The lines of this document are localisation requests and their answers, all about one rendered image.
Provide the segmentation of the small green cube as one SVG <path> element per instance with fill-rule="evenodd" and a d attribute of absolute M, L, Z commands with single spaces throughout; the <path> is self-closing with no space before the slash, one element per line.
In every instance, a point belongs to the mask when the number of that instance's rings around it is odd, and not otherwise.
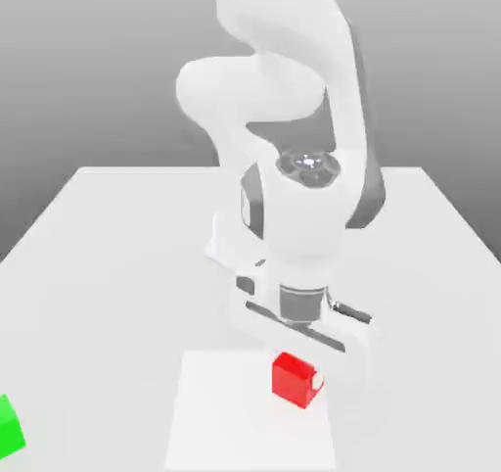
<path fill-rule="evenodd" d="M 6 395 L 0 396 L 0 459 L 25 447 L 20 420 Z"/>

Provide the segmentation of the small red cube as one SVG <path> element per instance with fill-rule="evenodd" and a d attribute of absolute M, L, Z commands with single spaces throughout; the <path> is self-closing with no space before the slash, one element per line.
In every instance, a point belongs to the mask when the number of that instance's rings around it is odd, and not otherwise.
<path fill-rule="evenodd" d="M 316 398 L 318 392 L 312 390 L 311 379 L 319 372 L 312 364 L 288 353 L 280 353 L 272 364 L 272 392 L 296 405 L 306 409 Z"/>

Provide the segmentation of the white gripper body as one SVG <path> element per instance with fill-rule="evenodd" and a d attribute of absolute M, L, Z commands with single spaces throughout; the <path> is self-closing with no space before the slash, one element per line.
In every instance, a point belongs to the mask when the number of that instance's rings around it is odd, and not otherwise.
<path fill-rule="evenodd" d="M 364 324 L 321 307 L 321 318 L 308 327 L 294 327 L 246 299 L 233 301 L 233 325 L 268 348 L 292 354 L 324 375 L 365 381 L 376 364 L 377 334 Z"/>

